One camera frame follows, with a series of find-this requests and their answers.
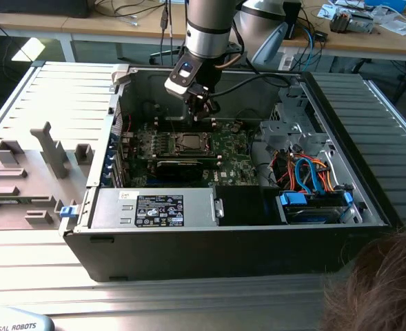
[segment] motherboard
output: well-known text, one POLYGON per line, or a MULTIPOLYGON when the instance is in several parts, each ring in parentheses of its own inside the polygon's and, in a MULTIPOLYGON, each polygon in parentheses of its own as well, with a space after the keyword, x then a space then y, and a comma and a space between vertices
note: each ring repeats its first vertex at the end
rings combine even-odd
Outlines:
POLYGON ((173 124, 168 130, 149 124, 136 129, 127 154, 130 187, 258 185, 249 155, 250 127, 231 121, 201 129, 207 131, 173 124))

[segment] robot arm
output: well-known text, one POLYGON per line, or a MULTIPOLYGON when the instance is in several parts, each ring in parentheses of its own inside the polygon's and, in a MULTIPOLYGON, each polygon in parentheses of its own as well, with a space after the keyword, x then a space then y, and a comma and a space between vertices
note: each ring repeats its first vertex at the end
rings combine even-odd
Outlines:
MULTIPOLYGON (((279 33, 283 38, 287 24, 269 19, 269 15, 275 15, 274 9, 281 7, 281 0, 189 0, 185 5, 188 11, 185 51, 165 82, 165 87, 170 94, 188 105, 193 121, 200 121, 219 111, 218 104, 211 100, 210 94, 214 93, 222 69, 242 55, 224 64, 236 6, 244 2, 247 11, 244 15, 249 16, 244 18, 245 26, 253 25, 265 34, 273 32, 276 24, 283 27, 279 33)), ((255 39, 254 31, 249 31, 250 39, 255 39)), ((271 49, 277 50, 282 38, 279 44, 273 43, 271 49)))
POLYGON ((185 52, 165 82, 166 90, 184 100, 194 121, 217 112, 209 92, 221 78, 237 0, 190 0, 185 52))

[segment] table leg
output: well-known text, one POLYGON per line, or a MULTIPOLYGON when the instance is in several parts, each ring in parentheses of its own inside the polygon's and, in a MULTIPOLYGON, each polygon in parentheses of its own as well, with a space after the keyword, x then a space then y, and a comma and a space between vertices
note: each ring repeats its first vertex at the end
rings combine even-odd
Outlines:
POLYGON ((59 41, 66 62, 77 62, 76 49, 70 34, 61 34, 59 41))
POLYGON ((117 51, 117 59, 121 60, 123 58, 123 47, 121 43, 115 43, 115 50, 117 51))
POLYGON ((282 49, 283 57, 279 63, 279 70, 288 71, 292 67, 294 56, 299 53, 299 48, 284 47, 282 49))

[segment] floor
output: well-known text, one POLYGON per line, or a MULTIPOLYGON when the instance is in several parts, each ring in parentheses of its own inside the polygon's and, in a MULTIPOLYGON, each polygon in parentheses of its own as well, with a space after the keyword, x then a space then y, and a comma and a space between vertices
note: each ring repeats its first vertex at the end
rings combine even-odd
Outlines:
MULTIPOLYGON (((0 37, 0 108, 10 93, 14 90, 17 82, 29 68, 29 62, 11 61, 16 54, 18 47, 21 47, 28 39, 0 37)), ((64 61, 60 44, 53 39, 40 39, 45 45, 45 49, 39 55, 38 60, 46 61, 64 61)), ((118 63, 122 62, 116 57, 116 48, 113 43, 96 43, 89 41, 76 42, 78 60, 80 62, 90 63, 118 63)), ((123 53, 133 64, 149 64, 149 54, 158 52, 159 47, 156 45, 123 45, 123 53)), ((314 66, 317 71, 340 72, 346 68, 346 72, 351 69, 352 59, 322 57, 320 63, 314 66)), ((387 97, 392 97, 398 85, 398 75, 404 70, 403 62, 392 63, 391 61, 373 60, 366 63, 361 68, 360 74, 365 79, 372 79, 376 85, 383 91, 387 97)), ((398 110, 406 118, 406 93, 396 105, 398 110)))

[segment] blue cable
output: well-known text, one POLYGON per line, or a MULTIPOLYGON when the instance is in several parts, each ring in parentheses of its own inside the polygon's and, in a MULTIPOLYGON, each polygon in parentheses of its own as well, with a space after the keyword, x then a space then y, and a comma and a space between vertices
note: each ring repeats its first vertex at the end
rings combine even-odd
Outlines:
POLYGON ((312 193, 312 191, 301 181, 301 175, 299 174, 299 170, 301 169, 301 164, 303 161, 307 162, 310 166, 314 189, 318 191, 319 194, 325 194, 325 191, 322 189, 321 183, 318 182, 318 177, 316 176, 316 167, 314 166, 313 162, 311 162, 309 159, 306 159, 305 157, 299 159, 296 162, 296 166, 294 167, 294 176, 296 177, 296 181, 298 182, 299 186, 306 190, 308 194, 312 193))
POLYGON ((302 70, 302 71, 305 71, 307 69, 307 67, 310 65, 310 60, 312 59, 314 43, 313 43, 313 37, 312 37, 312 34, 310 33, 310 31, 305 26, 303 26, 302 28, 308 34, 308 39, 310 41, 310 54, 308 54, 307 63, 305 64, 305 67, 302 70))

